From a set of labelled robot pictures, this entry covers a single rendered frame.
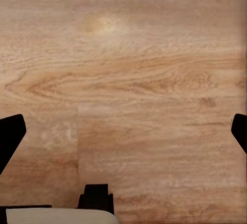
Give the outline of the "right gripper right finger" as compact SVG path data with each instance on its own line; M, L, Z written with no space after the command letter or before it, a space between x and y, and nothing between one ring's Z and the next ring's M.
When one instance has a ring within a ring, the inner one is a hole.
M236 114L232 123L231 132L247 154L247 116Z

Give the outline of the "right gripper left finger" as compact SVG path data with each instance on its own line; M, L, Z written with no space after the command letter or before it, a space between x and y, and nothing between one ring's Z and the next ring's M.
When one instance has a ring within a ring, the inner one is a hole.
M0 119L0 174L26 134L22 114Z

